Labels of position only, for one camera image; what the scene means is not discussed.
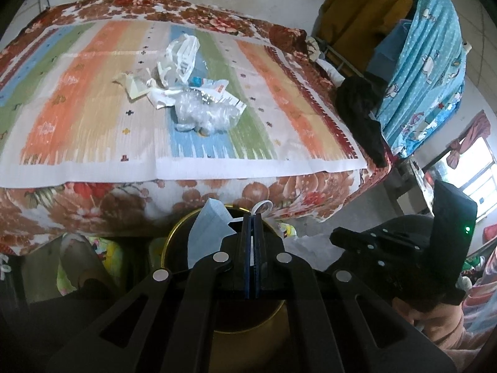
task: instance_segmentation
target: striped blanket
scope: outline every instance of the striped blanket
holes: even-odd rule
[[[175,111],[113,83],[196,36],[193,76],[227,79],[248,107],[228,133],[175,130]],[[0,186],[68,180],[280,177],[364,168],[357,144],[295,58],[269,41],[191,24],[112,18],[51,25],[0,78]]]

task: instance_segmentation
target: red curtain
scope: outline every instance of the red curtain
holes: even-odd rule
[[[452,150],[449,157],[447,157],[447,165],[452,169],[456,169],[461,154],[465,153],[478,138],[487,138],[489,136],[490,122],[482,109],[473,118],[468,129],[449,145]]]
[[[488,243],[491,239],[497,236],[497,224],[485,227],[483,229],[483,243]]]

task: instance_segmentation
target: floral bedsheet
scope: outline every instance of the floral bedsheet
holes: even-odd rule
[[[334,97],[333,84],[320,77],[309,62],[304,31],[181,0],[84,0],[51,8],[0,53],[0,74],[4,74],[0,89],[23,65],[26,54],[21,53],[34,48],[33,41],[43,37],[47,27],[110,19],[190,24],[207,31],[260,39],[290,54],[297,64],[295,70],[323,101],[330,102],[330,96]],[[0,126],[2,122],[12,123],[17,108],[13,106],[11,114],[4,108]],[[335,114],[332,105],[329,109]],[[0,144],[6,137],[6,131],[0,134]],[[172,219],[201,207],[210,197],[244,208],[269,199],[274,203],[272,215],[276,218],[313,216],[323,221],[390,170],[390,166],[377,169],[365,153],[362,155],[367,168],[340,173],[0,188],[0,251],[25,255],[64,232],[99,237],[163,236]]]

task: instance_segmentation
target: screw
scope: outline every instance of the screw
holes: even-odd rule
[[[276,256],[276,259],[278,262],[281,262],[282,264],[287,264],[290,261],[292,261],[292,256],[289,253],[279,253]]]
[[[352,279],[352,275],[350,272],[347,272],[346,270],[339,270],[336,275],[336,280],[339,280],[340,282],[349,282]]]
[[[167,278],[169,278],[169,272],[165,269],[157,269],[153,275],[153,280],[156,280],[157,282],[163,282]]]
[[[218,252],[218,253],[215,253],[213,256],[212,256],[212,259],[216,262],[219,262],[219,263],[222,263],[222,262],[226,262],[228,259],[230,259],[230,256],[222,251]]]

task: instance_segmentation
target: white wall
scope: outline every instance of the white wall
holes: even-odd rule
[[[483,98],[483,95],[478,91],[471,80],[466,77],[466,88],[461,99],[459,111],[414,153],[414,157],[419,162],[419,165],[424,167],[437,155],[442,153],[452,140],[459,137],[459,135],[464,132],[474,116],[482,109],[485,111],[486,117],[490,121],[491,134],[486,141],[494,155],[497,155],[497,117],[485,98]],[[485,219],[480,220],[476,225],[470,253],[483,244],[483,229],[492,224],[497,224],[497,209],[491,212]]]

